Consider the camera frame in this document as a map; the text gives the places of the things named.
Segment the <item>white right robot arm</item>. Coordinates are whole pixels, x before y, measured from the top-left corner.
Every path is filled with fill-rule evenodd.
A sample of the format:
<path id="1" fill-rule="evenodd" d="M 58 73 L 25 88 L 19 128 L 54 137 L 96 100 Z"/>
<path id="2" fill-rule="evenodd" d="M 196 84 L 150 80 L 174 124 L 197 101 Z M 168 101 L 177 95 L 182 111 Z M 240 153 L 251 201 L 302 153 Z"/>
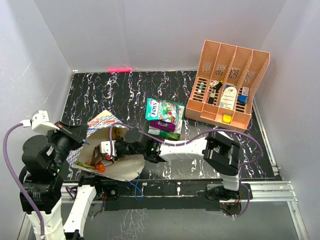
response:
<path id="1" fill-rule="evenodd" d="M 243 196 L 240 187 L 240 145 L 214 131 L 194 140 L 160 140 L 147 136 L 133 128 L 124 137 L 117 137 L 112 144 L 112 156 L 121 157 L 141 155 L 151 163 L 172 162 L 187 159 L 204 160 L 222 178 L 222 184 L 206 189 L 208 199 L 239 201 Z"/>

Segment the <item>red Doritos chip bag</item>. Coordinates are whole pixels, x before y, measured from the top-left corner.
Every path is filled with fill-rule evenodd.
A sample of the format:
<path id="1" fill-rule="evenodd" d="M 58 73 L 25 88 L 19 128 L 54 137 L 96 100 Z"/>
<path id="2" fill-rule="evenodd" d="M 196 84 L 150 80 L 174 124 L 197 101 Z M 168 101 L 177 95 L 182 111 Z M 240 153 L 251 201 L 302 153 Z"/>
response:
<path id="1" fill-rule="evenodd" d="M 180 143 L 180 141 L 178 140 L 161 139 L 152 135 L 148 135 L 147 137 L 152 143 L 159 143 L 159 144 L 165 144 L 165 145 L 176 145 Z"/>

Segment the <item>purple snack packet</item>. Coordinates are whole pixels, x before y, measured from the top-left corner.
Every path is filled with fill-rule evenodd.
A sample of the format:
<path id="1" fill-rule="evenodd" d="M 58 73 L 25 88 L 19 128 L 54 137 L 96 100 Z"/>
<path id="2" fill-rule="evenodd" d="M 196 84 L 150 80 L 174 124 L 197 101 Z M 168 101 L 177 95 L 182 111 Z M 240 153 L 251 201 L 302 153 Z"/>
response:
<path id="1" fill-rule="evenodd" d="M 176 125 L 170 122 L 165 122 L 162 120 L 151 120 L 149 122 L 149 125 L 153 128 L 168 131 L 168 132 L 174 132 L 176 129 Z"/>

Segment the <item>green snack bag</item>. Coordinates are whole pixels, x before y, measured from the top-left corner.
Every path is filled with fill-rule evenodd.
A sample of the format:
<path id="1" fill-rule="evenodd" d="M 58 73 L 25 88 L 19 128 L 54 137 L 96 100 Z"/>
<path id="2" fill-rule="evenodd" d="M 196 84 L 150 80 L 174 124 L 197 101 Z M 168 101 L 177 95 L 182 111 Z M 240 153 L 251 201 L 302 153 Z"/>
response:
<path id="1" fill-rule="evenodd" d="M 178 122 L 175 125 L 175 131 L 169 132 L 165 130 L 160 130 L 154 127 L 150 126 L 150 121 L 147 120 L 147 133 L 150 135 L 153 135 L 158 138 L 162 139 L 168 139 L 168 140 L 180 140 L 181 139 L 181 132 L 182 132 L 182 126 L 183 126 L 183 120 L 185 118 L 185 111 L 186 111 L 186 105 L 184 103 L 179 103 L 171 100 L 163 100 L 167 101 L 169 103 L 177 104 L 178 105 Z"/>

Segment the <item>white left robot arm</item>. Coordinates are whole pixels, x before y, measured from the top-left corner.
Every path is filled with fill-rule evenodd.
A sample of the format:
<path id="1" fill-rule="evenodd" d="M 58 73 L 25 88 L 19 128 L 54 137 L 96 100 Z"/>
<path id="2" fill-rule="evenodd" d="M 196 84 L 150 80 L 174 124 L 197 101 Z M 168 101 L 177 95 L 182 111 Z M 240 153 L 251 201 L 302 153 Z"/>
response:
<path id="1" fill-rule="evenodd" d="M 30 137 L 22 146 L 24 170 L 19 175 L 22 209 L 32 224 L 38 240 L 82 240 L 84 226 L 93 200 L 103 195 L 96 177 L 82 179 L 68 218 L 61 215 L 63 163 L 70 152 L 80 149 L 87 138 L 87 124 L 71 126 L 61 121 L 36 126 L 38 135 Z"/>

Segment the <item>brown chocolate snack bag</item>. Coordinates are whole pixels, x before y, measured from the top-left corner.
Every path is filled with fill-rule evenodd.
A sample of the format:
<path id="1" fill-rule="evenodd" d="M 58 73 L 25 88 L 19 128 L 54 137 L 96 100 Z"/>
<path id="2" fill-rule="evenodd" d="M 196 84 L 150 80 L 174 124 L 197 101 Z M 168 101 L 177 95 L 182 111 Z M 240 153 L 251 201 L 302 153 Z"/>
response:
<path id="1" fill-rule="evenodd" d="M 93 150 L 91 160 L 90 160 L 90 165 L 94 166 L 103 160 L 106 160 L 106 156 L 101 153 L 100 147 L 97 145 Z"/>

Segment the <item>blue checkered paper bag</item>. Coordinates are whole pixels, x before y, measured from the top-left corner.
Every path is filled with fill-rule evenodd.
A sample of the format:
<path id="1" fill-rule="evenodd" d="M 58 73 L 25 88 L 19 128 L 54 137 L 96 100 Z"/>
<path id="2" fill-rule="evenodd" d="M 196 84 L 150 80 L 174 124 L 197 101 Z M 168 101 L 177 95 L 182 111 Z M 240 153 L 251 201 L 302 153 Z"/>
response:
<path id="1" fill-rule="evenodd" d="M 126 182 L 136 179 L 145 167 L 145 160 L 142 155 L 124 156 L 114 161 L 112 165 L 107 166 L 104 173 L 98 173 L 76 165 L 76 161 L 89 162 L 90 164 L 94 148 L 99 146 L 100 142 L 110 140 L 109 132 L 112 124 L 114 124 L 114 127 L 126 128 L 119 122 L 120 120 L 107 110 L 90 120 L 87 123 L 89 126 L 86 136 L 87 143 L 70 152 L 66 160 L 68 164 L 75 169 L 116 181 Z"/>

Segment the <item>teal Fox's candy bag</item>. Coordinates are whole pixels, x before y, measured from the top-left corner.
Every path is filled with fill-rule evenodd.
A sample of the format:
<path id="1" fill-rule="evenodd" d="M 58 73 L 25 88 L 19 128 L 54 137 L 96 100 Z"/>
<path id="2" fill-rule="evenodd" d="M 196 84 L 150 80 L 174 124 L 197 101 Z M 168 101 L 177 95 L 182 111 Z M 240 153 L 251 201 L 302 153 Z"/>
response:
<path id="1" fill-rule="evenodd" d="M 179 106 L 166 100 L 148 98 L 145 119 L 148 121 L 163 121 L 176 125 L 179 116 Z"/>

